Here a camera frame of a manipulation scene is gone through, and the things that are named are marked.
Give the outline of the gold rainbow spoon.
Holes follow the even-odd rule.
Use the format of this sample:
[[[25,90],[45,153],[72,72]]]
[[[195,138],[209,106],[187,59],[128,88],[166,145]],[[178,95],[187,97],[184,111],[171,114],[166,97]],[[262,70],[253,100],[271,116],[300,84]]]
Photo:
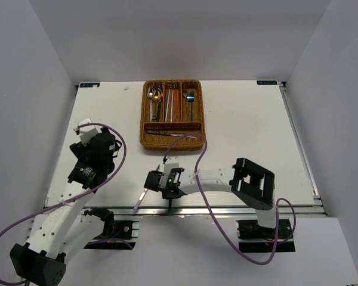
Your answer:
[[[154,122],[158,122],[160,119],[162,99],[163,99],[163,91],[161,89],[157,89],[153,94],[153,102],[155,104],[154,112],[153,112]]]

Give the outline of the blue fork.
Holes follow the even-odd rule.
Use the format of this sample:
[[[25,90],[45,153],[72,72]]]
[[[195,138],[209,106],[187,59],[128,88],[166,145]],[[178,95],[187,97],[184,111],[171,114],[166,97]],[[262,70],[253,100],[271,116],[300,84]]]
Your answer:
[[[193,91],[190,91],[187,94],[186,100],[187,100],[187,110],[188,110],[189,120],[192,122],[193,121],[193,103],[195,101],[195,94]]]

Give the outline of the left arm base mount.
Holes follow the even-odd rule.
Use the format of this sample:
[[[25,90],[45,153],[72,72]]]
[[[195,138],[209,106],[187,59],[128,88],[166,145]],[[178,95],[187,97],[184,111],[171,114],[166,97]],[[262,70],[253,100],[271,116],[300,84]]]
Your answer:
[[[103,223],[102,232],[86,244],[88,250],[132,250],[137,242],[139,221],[130,216],[119,217],[105,208],[86,209],[81,216],[96,216]]]

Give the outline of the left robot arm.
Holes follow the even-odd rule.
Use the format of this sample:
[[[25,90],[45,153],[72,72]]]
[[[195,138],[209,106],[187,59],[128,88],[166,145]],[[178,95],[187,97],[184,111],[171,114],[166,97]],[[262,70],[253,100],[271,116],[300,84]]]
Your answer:
[[[35,285],[58,285],[68,262],[93,238],[114,231],[114,214],[105,208],[85,212],[72,227],[86,203],[115,169],[114,158],[123,145],[107,128],[79,134],[69,148],[77,162],[67,177],[59,206],[50,209],[41,226],[23,244],[15,244],[10,258],[16,274]]]

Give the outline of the long orange chopstick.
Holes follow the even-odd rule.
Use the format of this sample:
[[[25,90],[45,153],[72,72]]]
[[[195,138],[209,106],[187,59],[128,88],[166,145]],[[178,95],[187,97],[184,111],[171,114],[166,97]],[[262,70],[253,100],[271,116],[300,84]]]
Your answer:
[[[180,93],[178,89],[175,90],[174,105],[174,121],[177,122],[180,119]]]

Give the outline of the green handled knife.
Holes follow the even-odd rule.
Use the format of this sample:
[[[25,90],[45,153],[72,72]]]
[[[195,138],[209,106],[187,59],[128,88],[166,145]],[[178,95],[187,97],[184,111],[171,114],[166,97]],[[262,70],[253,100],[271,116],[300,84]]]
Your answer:
[[[168,200],[167,215],[168,215],[168,216],[171,216],[171,215],[172,215],[172,199],[169,199],[169,200]]]

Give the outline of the short orange chopstick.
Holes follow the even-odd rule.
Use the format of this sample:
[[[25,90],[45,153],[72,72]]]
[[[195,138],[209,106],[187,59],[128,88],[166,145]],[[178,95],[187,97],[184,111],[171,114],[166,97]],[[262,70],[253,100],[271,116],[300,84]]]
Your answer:
[[[177,121],[180,122],[181,121],[181,114],[182,114],[182,103],[181,103],[181,93],[180,91],[177,91]]]

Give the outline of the pink handled knife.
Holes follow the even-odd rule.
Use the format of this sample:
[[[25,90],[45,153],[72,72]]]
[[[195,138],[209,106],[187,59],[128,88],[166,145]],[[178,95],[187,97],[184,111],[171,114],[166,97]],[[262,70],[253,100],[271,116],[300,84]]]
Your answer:
[[[139,199],[137,200],[137,202],[132,210],[133,213],[137,213],[138,208],[139,208],[140,204],[143,202],[144,197],[146,196],[147,192],[148,192],[148,189],[144,189],[144,191],[141,193]]]

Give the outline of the dark handled knife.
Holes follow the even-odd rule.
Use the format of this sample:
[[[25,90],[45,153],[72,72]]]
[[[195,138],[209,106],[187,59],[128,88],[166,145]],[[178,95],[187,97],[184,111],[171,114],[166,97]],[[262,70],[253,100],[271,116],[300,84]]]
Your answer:
[[[196,138],[196,136],[191,135],[191,134],[172,133],[172,132],[164,132],[164,131],[157,131],[157,130],[146,130],[146,133],[154,134],[154,135],[161,135],[161,136]]]

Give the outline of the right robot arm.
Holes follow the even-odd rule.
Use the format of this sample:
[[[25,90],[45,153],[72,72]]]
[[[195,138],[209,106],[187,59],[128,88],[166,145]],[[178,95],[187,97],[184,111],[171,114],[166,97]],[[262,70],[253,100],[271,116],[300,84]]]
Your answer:
[[[238,158],[231,167],[211,170],[191,170],[179,164],[178,157],[170,157],[158,170],[147,174],[144,188],[159,192],[165,200],[203,192],[228,192],[255,210],[258,232],[270,238],[279,230],[274,208],[274,179],[272,171],[248,160]]]

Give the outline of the teal chopstick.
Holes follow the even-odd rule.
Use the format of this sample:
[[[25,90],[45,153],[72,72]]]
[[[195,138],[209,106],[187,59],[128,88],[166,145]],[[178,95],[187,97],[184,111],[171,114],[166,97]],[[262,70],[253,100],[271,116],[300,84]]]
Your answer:
[[[167,90],[165,94],[165,122],[168,121],[169,98],[169,90]]]

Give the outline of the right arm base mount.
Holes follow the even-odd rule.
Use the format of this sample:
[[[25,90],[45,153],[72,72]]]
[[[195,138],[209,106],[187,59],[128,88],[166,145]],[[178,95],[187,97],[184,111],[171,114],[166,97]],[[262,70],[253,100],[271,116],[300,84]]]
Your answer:
[[[239,250],[243,253],[271,253],[274,243],[274,229],[258,225],[257,220],[238,220],[237,234]],[[279,221],[277,253],[295,252],[292,226],[289,219]]]

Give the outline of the copper fork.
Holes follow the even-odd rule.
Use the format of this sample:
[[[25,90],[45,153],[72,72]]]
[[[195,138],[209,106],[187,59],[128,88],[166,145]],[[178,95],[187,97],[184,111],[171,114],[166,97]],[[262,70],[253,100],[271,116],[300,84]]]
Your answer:
[[[187,102],[191,101],[191,96],[188,93],[184,93],[183,96],[184,96],[184,98],[186,99]]]

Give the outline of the pink handled silver spoon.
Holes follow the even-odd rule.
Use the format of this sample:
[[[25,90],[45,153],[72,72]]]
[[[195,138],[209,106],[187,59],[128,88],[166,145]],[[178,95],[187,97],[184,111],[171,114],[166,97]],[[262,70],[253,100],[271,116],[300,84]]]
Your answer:
[[[154,87],[150,86],[147,90],[147,97],[149,99],[149,119],[151,122],[154,121],[154,101],[153,96],[155,94]]]

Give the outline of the green rainbow fork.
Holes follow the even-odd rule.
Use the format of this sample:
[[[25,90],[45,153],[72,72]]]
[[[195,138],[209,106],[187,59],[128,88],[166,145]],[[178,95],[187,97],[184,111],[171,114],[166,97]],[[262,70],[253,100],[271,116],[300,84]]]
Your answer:
[[[193,121],[193,102],[187,103],[188,120]]]

